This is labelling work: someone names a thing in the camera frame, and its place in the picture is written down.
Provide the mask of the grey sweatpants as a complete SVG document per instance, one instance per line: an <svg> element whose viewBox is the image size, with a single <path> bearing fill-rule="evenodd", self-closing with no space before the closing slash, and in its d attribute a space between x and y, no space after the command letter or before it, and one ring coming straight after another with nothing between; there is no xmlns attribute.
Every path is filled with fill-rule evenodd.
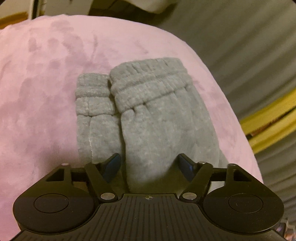
<svg viewBox="0 0 296 241"><path fill-rule="evenodd" d="M203 99L177 58L81 74L75 96L79 158L101 163L120 154L121 171L111 182L117 192L181 193L188 182L179 154L228 165Z"/></svg>

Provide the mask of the pink velvet bed cover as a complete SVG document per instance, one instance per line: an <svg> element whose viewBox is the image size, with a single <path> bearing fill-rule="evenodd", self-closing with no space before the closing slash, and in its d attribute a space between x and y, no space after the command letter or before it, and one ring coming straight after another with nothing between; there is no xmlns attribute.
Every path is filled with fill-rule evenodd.
<svg viewBox="0 0 296 241"><path fill-rule="evenodd" d="M42 16L1 30L1 240L19 227L13 202L61 163L78 163L79 74L133 60L176 57L191 75L231 163L261 179L227 98L196 52L156 27L99 16Z"/></svg>

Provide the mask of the grey curtain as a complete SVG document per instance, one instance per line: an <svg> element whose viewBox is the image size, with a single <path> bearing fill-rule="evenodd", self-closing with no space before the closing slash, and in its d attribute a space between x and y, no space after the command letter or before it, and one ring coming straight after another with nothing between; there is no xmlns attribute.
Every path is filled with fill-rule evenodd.
<svg viewBox="0 0 296 241"><path fill-rule="evenodd" d="M295 221L295 2L180 1L161 14L136 9L136 22L166 30L199 55L240 120L273 106L282 119L261 135L269 147L256 154L264 183Z"/></svg>

